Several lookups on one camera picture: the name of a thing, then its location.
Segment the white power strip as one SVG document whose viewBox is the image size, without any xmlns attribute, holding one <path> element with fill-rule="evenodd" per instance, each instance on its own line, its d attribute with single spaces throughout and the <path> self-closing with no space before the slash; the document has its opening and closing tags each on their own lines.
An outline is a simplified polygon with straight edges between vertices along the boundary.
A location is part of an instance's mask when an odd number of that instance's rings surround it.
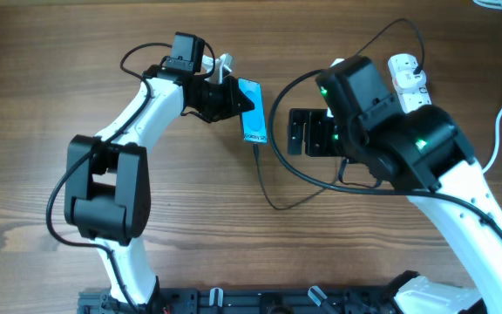
<svg viewBox="0 0 502 314">
<path fill-rule="evenodd" d="M 405 113 L 432 104 L 424 71 L 414 73 L 417 66 L 417 59 L 407 53 L 394 55 L 388 61 L 391 81 Z"/>
</svg>

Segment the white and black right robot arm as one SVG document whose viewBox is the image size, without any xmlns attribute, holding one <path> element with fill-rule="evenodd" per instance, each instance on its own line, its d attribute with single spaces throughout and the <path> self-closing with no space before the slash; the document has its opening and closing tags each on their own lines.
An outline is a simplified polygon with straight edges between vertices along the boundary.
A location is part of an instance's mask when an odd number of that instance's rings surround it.
<svg viewBox="0 0 502 314">
<path fill-rule="evenodd" d="M 293 109 L 288 153 L 364 165 L 391 195 L 426 215 L 474 282 L 478 301 L 502 313 L 502 210 L 473 147 L 434 105 L 404 110 L 369 58 L 312 72 L 326 109 Z"/>
</svg>

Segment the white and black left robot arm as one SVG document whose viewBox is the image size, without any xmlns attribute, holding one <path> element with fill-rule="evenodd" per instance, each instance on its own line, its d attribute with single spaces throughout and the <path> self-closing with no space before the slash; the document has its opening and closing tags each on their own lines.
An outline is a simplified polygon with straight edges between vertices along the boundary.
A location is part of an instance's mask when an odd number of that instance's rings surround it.
<svg viewBox="0 0 502 314">
<path fill-rule="evenodd" d="M 246 142 L 267 141 L 261 86 L 233 77 L 229 54 L 206 55 L 210 44 L 183 32 L 168 47 L 169 54 L 138 75 L 138 93 L 109 126 L 71 140 L 66 172 L 46 206 L 51 229 L 53 203 L 64 193 L 65 221 L 78 229 L 81 246 L 98 251 L 111 282 L 109 290 L 80 294 L 82 313 L 171 310 L 172 297 L 160 291 L 142 234 L 152 206 L 148 156 L 175 119 L 239 117 Z"/>
</svg>

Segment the smartphone with cyan screen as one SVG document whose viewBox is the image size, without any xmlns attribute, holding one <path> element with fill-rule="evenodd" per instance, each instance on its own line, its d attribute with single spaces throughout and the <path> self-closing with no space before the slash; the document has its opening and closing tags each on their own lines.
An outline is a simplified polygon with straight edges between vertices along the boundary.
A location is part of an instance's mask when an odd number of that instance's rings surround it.
<svg viewBox="0 0 502 314">
<path fill-rule="evenodd" d="M 255 144 L 267 144 L 268 133 L 265 123 L 261 85 L 258 82 L 238 79 L 240 90 L 254 104 L 254 109 L 241 114 L 243 139 Z"/>
</svg>

